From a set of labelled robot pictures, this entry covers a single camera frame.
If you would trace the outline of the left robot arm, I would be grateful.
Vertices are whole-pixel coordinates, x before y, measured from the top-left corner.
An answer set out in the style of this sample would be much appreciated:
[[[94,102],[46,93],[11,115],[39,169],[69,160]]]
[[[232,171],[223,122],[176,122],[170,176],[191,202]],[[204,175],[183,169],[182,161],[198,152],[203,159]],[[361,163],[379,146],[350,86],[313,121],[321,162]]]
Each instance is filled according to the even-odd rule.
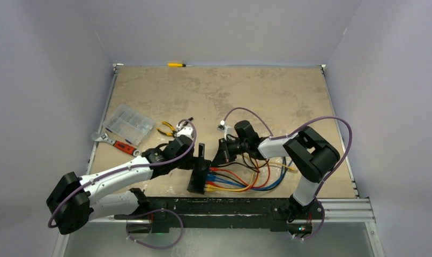
[[[195,142],[182,135],[106,171],[63,175],[46,200],[51,212],[48,227],[67,235],[88,221],[106,216],[144,218],[152,210],[150,201],[132,185],[165,176],[174,169],[208,173],[211,161],[205,159],[205,145],[199,144],[198,156],[194,156]]]

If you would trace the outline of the black network switch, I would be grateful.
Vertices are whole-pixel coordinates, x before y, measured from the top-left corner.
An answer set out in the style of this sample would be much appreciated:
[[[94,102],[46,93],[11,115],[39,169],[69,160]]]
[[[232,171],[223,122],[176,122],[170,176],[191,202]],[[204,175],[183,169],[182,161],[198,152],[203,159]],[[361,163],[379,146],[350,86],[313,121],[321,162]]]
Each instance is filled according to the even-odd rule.
[[[202,174],[192,171],[187,191],[190,193],[205,194],[205,185],[209,173]]]

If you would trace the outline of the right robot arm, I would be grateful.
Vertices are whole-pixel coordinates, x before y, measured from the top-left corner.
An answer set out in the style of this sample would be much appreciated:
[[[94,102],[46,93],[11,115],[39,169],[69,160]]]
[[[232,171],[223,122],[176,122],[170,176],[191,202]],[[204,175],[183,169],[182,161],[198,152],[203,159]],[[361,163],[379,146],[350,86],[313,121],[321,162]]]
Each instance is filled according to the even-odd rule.
[[[301,173],[298,186],[291,195],[289,210],[302,218],[311,210],[317,189],[340,161],[339,152],[313,128],[305,126],[291,136],[281,139],[260,137],[247,120],[235,124],[235,139],[220,139],[212,165],[232,162],[238,155],[248,154],[255,160],[290,157]]]

